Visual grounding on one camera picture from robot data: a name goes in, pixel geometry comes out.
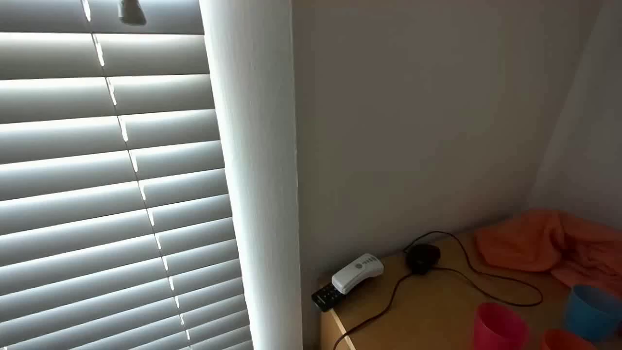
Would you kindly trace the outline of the blue plastic cup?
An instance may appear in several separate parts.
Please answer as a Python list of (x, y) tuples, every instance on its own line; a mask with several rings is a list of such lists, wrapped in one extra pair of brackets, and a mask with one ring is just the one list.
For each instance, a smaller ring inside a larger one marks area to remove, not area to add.
[(613, 340), (622, 324), (622, 299), (603, 287), (578, 283), (570, 289), (564, 328), (590, 340)]

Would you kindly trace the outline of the white handheld device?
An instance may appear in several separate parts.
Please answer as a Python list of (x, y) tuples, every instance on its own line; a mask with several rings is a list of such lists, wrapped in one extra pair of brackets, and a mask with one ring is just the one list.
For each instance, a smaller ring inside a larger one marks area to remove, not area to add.
[(378, 277), (386, 270), (384, 262), (372, 254), (364, 252), (352, 262), (349, 262), (345, 268), (333, 274), (331, 283), (343, 293), (351, 293), (358, 283), (362, 283), (368, 277)]

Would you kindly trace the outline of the orange plastic cup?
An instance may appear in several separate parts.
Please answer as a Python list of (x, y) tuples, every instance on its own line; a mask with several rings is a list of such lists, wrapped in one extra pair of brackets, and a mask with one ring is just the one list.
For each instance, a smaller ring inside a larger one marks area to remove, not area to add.
[(595, 346), (574, 332), (553, 328), (545, 332), (543, 350), (595, 350)]

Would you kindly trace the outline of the black remote control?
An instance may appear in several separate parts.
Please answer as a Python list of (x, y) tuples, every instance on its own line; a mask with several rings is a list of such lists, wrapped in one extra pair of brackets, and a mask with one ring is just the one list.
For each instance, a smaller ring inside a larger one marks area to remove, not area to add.
[(329, 311), (339, 305), (345, 295), (333, 283), (325, 283), (312, 295), (312, 299), (321, 311)]

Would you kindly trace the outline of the orange towel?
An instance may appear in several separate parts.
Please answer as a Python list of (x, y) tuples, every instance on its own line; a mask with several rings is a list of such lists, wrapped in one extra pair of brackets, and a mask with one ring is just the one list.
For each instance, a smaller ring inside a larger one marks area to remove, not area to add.
[(496, 268), (551, 272), (566, 285), (622, 293), (622, 231), (560, 209), (527, 209), (475, 231), (483, 260)]

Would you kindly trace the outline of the wooden dresser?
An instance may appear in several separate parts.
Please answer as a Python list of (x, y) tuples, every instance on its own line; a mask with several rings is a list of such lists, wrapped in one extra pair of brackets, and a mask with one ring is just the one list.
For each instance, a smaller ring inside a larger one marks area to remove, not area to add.
[(489, 295), (518, 305), (535, 350), (549, 328), (562, 324), (572, 285), (551, 272), (487, 264), (475, 231), (442, 237), (440, 264), (424, 276), (411, 276), (403, 254), (387, 256), (384, 276), (321, 316), (321, 350), (469, 350), (477, 307)]

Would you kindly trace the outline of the white window blind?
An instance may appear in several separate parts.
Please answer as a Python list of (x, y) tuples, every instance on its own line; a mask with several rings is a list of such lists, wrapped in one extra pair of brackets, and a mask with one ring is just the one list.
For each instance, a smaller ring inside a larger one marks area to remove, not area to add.
[(253, 350), (199, 0), (0, 0), (0, 350)]

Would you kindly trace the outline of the pink plastic cup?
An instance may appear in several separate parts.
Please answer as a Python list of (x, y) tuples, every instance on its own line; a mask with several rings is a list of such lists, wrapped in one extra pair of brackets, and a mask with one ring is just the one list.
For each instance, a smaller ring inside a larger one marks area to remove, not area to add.
[(500, 303), (481, 303), (475, 314), (473, 350), (524, 350), (529, 340), (527, 322)]

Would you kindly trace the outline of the black computer mouse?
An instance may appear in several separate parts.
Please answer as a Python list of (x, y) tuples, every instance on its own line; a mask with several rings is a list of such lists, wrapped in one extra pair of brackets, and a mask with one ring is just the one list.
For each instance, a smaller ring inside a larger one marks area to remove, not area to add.
[(426, 274), (438, 264), (440, 256), (442, 250), (436, 244), (421, 242), (407, 252), (407, 266), (413, 274)]

